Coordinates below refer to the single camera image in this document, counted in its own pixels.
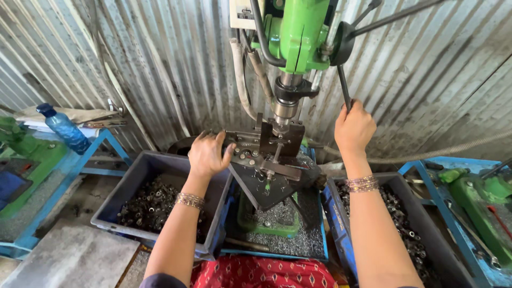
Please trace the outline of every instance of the label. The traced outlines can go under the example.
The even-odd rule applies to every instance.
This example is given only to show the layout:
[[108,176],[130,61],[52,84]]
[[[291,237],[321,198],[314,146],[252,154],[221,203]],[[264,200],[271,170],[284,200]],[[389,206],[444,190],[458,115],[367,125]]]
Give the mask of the label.
[[252,8],[247,5],[237,6],[237,17],[238,17],[238,19],[254,20],[254,15],[252,14]]
[[334,204],[332,205],[332,209],[334,210],[334,213],[336,214],[336,218],[338,219],[338,224],[339,224],[339,227],[343,230],[345,229],[345,227],[343,226],[342,224],[342,218],[339,216],[339,213],[338,213],[338,209],[336,209],[336,207],[334,206]]

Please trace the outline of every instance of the water bottle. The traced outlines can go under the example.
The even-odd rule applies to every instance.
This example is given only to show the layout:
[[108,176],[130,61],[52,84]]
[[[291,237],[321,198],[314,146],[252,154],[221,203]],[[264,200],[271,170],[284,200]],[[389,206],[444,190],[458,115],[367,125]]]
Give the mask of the water bottle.
[[63,113],[57,113],[48,103],[37,106],[36,111],[46,117],[45,123],[64,143],[78,155],[83,155],[91,145],[87,137]]

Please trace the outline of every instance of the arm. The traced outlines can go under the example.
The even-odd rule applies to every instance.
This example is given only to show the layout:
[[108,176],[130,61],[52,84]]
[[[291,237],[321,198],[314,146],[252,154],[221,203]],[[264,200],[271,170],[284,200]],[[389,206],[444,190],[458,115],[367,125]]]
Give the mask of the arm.
[[[190,173],[181,193],[204,198],[211,177],[226,169],[231,161],[235,144],[221,157],[225,137],[226,132],[222,131],[217,136],[203,132],[196,138],[189,153]],[[198,217],[197,208],[178,203],[174,206],[151,252],[144,278],[166,273],[189,286]]]
[[[348,115],[343,106],[334,137],[349,179],[372,174],[365,148],[375,130],[360,101]],[[351,193],[350,231],[360,287],[423,287],[378,190]]]

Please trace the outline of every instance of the green bottle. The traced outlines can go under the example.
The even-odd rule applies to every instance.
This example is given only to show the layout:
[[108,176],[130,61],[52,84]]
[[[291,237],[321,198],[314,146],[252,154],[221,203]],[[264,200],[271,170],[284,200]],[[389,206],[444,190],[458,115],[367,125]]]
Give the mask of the green bottle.
[[444,172],[440,172],[437,176],[444,183],[452,183],[457,180],[460,176],[465,175],[471,172],[468,168],[453,168],[446,170]]

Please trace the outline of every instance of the gray plastic crate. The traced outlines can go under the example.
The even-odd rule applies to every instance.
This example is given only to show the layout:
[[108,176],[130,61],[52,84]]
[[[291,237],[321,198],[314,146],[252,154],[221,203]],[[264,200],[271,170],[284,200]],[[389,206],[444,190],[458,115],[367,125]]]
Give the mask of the gray plastic crate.
[[[388,184],[398,198],[402,200],[410,226],[421,236],[421,243],[425,246],[427,256],[432,260],[433,268],[439,275],[442,286],[477,287],[467,269],[457,259],[450,245],[421,205],[419,199],[413,195],[403,176],[396,172],[374,173],[373,175],[377,178],[379,184]],[[354,251],[350,239],[349,219],[335,185],[335,182],[343,180],[345,178],[342,177],[327,180],[327,187],[324,189],[326,199],[323,200],[323,203],[339,256],[342,258],[342,264],[348,265],[350,270],[357,275]]]
[[[190,172],[188,157],[143,151],[128,169],[121,181],[101,205],[91,219],[91,224],[99,228],[133,235],[156,241],[158,234],[141,229],[125,227],[117,224],[117,213],[123,204],[130,200],[139,187],[152,181],[157,175],[165,173],[176,178],[177,188],[181,188]],[[202,226],[207,232],[204,243],[196,243],[196,258],[214,260],[224,241],[225,231],[221,227],[221,215],[227,213],[226,197],[233,176],[228,169],[212,177],[205,196],[204,215],[206,224]]]

